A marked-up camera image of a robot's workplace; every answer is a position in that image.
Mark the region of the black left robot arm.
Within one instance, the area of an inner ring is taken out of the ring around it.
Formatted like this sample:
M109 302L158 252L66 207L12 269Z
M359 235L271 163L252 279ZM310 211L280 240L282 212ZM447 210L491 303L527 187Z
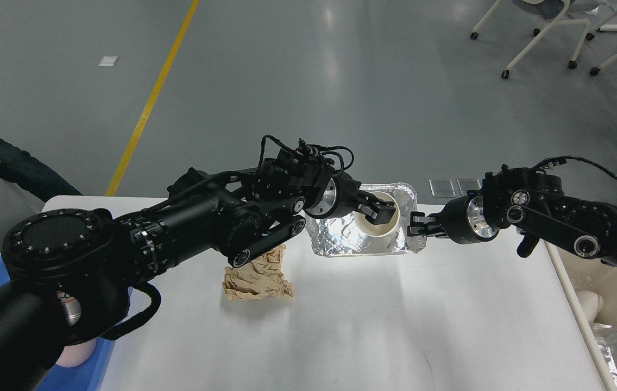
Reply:
M1 252L0 390L33 390L66 346L143 326L161 304L150 281L210 248L239 268L296 237L306 216L393 218L393 202L348 175L342 146L272 141L276 158L214 175L190 168L144 210L50 210L13 226Z

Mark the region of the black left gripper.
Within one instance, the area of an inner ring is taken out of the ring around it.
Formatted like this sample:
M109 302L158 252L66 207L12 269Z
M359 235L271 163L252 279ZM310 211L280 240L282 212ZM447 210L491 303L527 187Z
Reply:
M333 176L318 205L306 210L307 216L315 219L342 218L356 211L371 225L397 222L399 208L395 198L381 191L363 191L361 185L361 181L354 180L348 173Z

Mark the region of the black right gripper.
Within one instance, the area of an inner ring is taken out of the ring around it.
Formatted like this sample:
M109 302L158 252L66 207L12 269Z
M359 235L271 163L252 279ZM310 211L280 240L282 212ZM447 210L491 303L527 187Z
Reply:
M490 242L498 229L484 216L484 200L479 194L448 202L440 213L411 211L408 237L442 237L458 244Z

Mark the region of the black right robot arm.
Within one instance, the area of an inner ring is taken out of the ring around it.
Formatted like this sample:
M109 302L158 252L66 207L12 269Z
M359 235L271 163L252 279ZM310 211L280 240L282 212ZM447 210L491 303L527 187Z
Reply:
M490 242L514 226L522 235L520 257L529 257L540 241L582 259L599 259L617 267L617 206L564 195L552 167L569 156L547 158L532 167L487 172L479 189L447 202L437 213L410 214L409 237L449 238L455 243ZM604 166L597 168L617 181Z

